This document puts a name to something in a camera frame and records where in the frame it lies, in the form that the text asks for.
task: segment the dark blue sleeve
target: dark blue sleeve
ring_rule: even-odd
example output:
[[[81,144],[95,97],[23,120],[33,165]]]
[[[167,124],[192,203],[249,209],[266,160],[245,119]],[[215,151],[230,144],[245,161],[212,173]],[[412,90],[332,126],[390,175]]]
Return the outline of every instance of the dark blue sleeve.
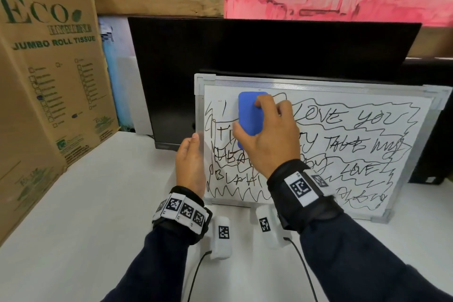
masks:
[[[181,301],[189,239],[157,226],[103,302]]]
[[[453,302],[346,214],[312,221],[300,243],[330,302]]]

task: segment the black monitor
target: black monitor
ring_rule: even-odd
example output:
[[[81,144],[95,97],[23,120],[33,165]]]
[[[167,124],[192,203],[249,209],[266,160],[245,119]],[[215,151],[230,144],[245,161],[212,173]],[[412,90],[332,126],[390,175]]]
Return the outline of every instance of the black monitor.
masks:
[[[129,17],[156,148],[195,130],[193,75],[392,81],[421,24]]]

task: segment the qr code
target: qr code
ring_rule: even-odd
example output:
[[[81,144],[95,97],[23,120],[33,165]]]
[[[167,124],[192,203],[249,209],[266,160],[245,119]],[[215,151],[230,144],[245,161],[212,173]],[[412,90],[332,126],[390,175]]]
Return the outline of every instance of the qr code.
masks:
[[[300,178],[299,180],[296,180],[294,183],[290,184],[289,187],[291,188],[291,190],[294,191],[294,193],[296,194],[296,196],[298,198],[302,197],[303,195],[305,195],[311,191],[308,184],[302,178]]]
[[[159,211],[162,210],[162,208],[164,207],[165,203],[167,202],[167,200],[165,201],[162,201],[159,206],[157,207],[157,210],[156,210],[156,213],[158,213]]]
[[[324,179],[321,178],[320,175],[316,174],[311,176],[313,180],[320,186],[320,187],[326,187],[329,186]]]
[[[267,220],[267,217],[263,217],[260,219],[260,225],[261,225],[261,230],[263,232],[270,232],[270,226],[269,226],[269,221]]]
[[[195,209],[192,208],[189,204],[184,203],[181,211],[179,212],[181,215],[187,217],[188,219],[192,219],[193,211]]]
[[[166,209],[168,210],[173,210],[173,211],[178,211],[179,206],[181,205],[182,200],[177,200],[176,198],[170,198],[168,201]]]
[[[219,226],[219,239],[229,239],[230,228],[228,226]]]
[[[198,210],[195,210],[195,214],[193,215],[193,221],[199,225],[200,227],[203,226],[204,222],[204,215],[200,213]]]

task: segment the cardboard box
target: cardboard box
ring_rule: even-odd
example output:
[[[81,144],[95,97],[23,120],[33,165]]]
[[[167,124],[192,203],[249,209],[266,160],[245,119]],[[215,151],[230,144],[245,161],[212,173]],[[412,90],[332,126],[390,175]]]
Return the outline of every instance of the cardboard box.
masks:
[[[118,130],[93,0],[0,0],[0,243]]]

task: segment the white table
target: white table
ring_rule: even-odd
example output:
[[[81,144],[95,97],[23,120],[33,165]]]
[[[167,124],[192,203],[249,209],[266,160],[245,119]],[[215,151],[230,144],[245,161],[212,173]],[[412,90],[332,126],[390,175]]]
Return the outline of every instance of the white table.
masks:
[[[0,301],[102,299],[141,250],[152,214],[174,185],[174,158],[174,152],[156,150],[149,137],[119,132],[72,165],[0,248]],[[222,262],[205,259],[193,301],[313,301],[292,246],[266,248],[258,226],[249,221],[250,209],[212,210],[231,220],[233,256]],[[359,223],[453,294],[450,182],[408,184],[390,224]],[[189,249],[183,301],[200,246]],[[312,280],[318,300],[326,301],[313,274]]]

